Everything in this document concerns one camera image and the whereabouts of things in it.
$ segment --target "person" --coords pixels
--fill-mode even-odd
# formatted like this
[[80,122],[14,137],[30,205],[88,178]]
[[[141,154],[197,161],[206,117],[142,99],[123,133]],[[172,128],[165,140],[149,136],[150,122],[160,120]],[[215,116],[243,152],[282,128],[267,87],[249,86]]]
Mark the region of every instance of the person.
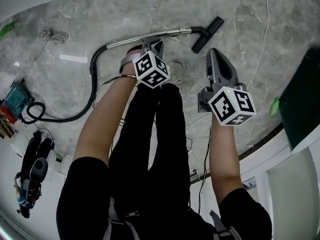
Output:
[[52,146],[52,140],[50,138],[46,138],[43,142],[41,141],[42,133],[38,130],[33,133],[33,137],[26,148],[22,160],[21,171],[14,177],[15,195],[19,204],[17,212],[26,219],[30,217],[30,209],[35,206],[36,200],[39,198],[38,196],[27,197],[30,171],[38,158],[48,158]]
[[[127,55],[134,53],[141,53],[140,46]],[[132,62],[122,74],[135,75]],[[86,120],[57,206],[59,237],[213,240],[215,228],[188,206],[186,123],[177,86],[137,86],[109,158],[136,83],[130,77],[114,80]],[[148,170],[154,118],[157,149]],[[272,239],[270,216],[243,188],[233,127],[220,126],[212,115],[211,132],[210,175],[222,222],[242,240]]]

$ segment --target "wrist strap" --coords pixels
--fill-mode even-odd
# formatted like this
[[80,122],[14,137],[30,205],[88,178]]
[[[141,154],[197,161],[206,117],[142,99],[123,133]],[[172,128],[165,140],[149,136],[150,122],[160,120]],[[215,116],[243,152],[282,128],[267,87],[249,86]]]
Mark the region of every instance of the wrist strap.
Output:
[[139,59],[140,57],[141,57],[140,52],[134,53],[134,54],[131,54],[131,55],[126,55],[126,56],[121,60],[119,73],[120,73],[120,74],[122,73],[122,71],[124,70],[124,65],[125,65],[125,64],[132,62],[134,59],[137,59],[137,58]]

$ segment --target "black power cord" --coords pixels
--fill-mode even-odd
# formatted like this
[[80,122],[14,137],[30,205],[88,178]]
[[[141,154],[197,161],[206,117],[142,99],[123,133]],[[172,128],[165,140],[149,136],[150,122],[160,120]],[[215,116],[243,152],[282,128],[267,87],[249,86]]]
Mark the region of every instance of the black power cord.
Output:
[[203,162],[203,178],[202,178],[202,184],[201,184],[201,188],[199,191],[199,205],[198,205],[198,214],[200,214],[200,209],[201,209],[201,190],[205,185],[206,182],[206,175],[207,175],[207,158],[208,158],[208,154],[209,154],[209,150],[210,150],[210,143],[211,143],[211,129],[212,127],[210,127],[210,134],[209,134],[209,140],[208,140],[208,146],[206,148],[206,153],[205,153],[205,158],[204,158],[204,162]]
[[[96,97],[96,92],[97,92],[97,86],[98,86],[98,70],[97,70],[97,60],[100,54],[102,54],[104,51],[106,51],[107,45],[101,46],[98,50],[95,51],[95,53],[93,54],[92,58],[91,58],[91,62],[90,62],[90,74],[91,74],[91,95],[90,98],[86,104],[86,106],[84,107],[84,109],[69,118],[64,118],[64,119],[50,119],[50,118],[42,118],[46,112],[46,106],[41,103],[41,102],[32,102],[30,103],[27,107],[26,107],[26,113],[29,117],[31,117],[33,120],[32,121],[26,121],[22,115],[19,117],[19,119],[22,121],[22,123],[24,123],[25,125],[31,125],[35,122],[41,121],[41,122],[49,122],[49,123],[68,123],[68,122],[72,122],[75,120],[78,120],[79,118],[81,118],[85,113],[88,112],[88,110],[91,108],[92,103],[95,100]],[[39,116],[34,116],[33,114],[30,113],[30,109],[33,107],[41,107],[42,111],[41,114]]]

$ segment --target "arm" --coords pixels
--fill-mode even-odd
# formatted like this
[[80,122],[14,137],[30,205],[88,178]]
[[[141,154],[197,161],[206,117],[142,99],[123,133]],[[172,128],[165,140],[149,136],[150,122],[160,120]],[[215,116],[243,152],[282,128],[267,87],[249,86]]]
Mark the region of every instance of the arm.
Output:
[[209,163],[214,194],[220,206],[230,192],[242,188],[243,185],[234,128],[221,126],[214,114],[212,114]]
[[[140,50],[133,50],[129,54],[139,52]],[[122,74],[136,74],[132,62],[124,65]],[[94,157],[109,165],[109,150],[136,82],[137,80],[131,77],[121,77],[113,81],[82,128],[74,160]]]
[[17,198],[20,198],[20,188],[17,183],[17,177],[14,177],[14,188],[15,188],[15,195]]

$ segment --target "black hose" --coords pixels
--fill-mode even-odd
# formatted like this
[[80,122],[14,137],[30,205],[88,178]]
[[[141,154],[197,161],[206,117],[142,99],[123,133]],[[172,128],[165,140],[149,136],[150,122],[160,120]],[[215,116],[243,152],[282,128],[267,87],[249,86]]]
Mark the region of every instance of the black hose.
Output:
[[[34,124],[35,122],[41,121],[41,122],[49,122],[49,123],[68,123],[68,122],[72,122],[75,120],[78,120],[79,118],[81,118],[84,114],[86,114],[88,112],[88,110],[91,108],[92,103],[95,100],[95,96],[96,96],[96,92],[97,92],[97,87],[98,87],[98,70],[97,70],[97,59],[99,57],[99,55],[101,53],[103,53],[104,51],[106,51],[108,48],[106,45],[101,46],[98,50],[95,51],[95,53],[93,54],[91,61],[90,61],[90,74],[91,74],[91,80],[92,80],[92,85],[91,85],[91,95],[90,98],[86,104],[86,106],[84,107],[84,109],[78,113],[77,115],[74,115],[72,117],[69,118],[65,118],[65,119],[49,119],[49,118],[42,118],[46,112],[46,106],[41,103],[41,102],[33,102],[30,103],[27,107],[26,107],[26,113],[29,117],[31,117],[33,120],[32,121],[26,121],[22,115],[19,117],[19,119],[22,121],[22,123],[24,123],[25,125],[31,125]],[[30,109],[33,107],[41,107],[42,111],[41,114],[39,116],[34,116],[33,114],[30,113]]]

